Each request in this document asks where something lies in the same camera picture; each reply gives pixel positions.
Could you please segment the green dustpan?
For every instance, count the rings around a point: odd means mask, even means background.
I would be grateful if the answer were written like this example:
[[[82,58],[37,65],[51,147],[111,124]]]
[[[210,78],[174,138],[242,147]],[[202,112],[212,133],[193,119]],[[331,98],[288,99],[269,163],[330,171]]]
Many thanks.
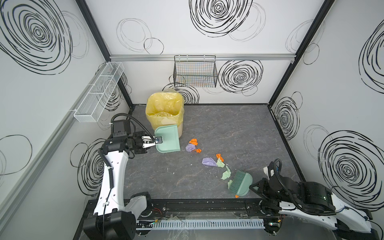
[[[155,137],[159,140],[156,149],[159,153],[173,153],[181,150],[177,125],[161,126],[155,130]]]

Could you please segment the green hand brush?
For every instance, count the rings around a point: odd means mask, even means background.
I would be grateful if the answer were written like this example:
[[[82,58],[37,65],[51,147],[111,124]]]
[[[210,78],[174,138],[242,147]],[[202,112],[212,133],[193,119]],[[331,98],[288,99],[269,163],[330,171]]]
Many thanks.
[[[235,196],[243,197],[248,194],[249,187],[253,183],[253,177],[251,174],[236,171],[234,178],[229,186],[229,191]]]

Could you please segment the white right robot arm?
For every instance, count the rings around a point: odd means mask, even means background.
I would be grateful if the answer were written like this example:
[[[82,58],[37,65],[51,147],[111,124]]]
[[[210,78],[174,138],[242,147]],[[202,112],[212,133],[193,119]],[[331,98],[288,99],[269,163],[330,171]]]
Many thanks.
[[[384,230],[367,209],[341,200],[332,189],[317,182],[295,182],[281,175],[283,163],[275,159],[265,168],[267,177],[249,186],[261,197],[264,215],[291,216],[333,232],[338,240],[382,240]]]

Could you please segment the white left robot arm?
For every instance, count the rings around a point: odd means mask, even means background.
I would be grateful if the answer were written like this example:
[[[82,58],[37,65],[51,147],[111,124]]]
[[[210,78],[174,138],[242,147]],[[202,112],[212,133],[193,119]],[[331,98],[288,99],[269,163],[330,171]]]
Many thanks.
[[[163,138],[153,136],[146,128],[133,133],[134,124],[143,127],[129,114],[114,115],[110,122],[111,135],[97,150],[104,163],[102,186],[93,215],[83,223],[83,231],[91,240],[134,239],[139,216],[150,210],[148,193],[135,195],[125,203],[124,174],[130,159],[162,144]]]

